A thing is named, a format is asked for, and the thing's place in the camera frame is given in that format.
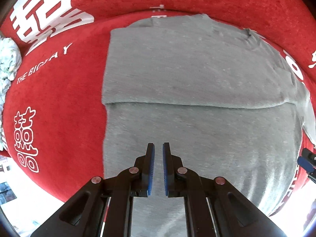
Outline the grey knit sweater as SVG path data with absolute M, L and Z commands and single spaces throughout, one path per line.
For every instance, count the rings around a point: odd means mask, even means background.
M 133 236 L 186 236 L 183 201 L 163 193 L 163 143 L 270 216 L 294 181 L 303 135 L 315 140 L 311 94 L 287 61 L 256 32 L 205 14 L 112 30 L 102 103 L 107 178 L 148 143 L 156 148 L 153 191 L 134 201 Z

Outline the dark tablet on floor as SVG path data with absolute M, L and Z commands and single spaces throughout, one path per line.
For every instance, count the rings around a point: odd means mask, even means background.
M 7 182 L 0 184 L 0 205 L 8 203 L 16 198 L 16 195 Z

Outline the floral white blue bedding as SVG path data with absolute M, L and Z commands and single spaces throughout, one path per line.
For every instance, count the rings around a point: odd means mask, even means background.
M 12 38 L 1 36 L 1 151 L 7 150 L 8 145 L 3 128 L 3 110 L 6 95 L 12 82 L 16 78 L 17 71 L 21 65 L 21 53 Z

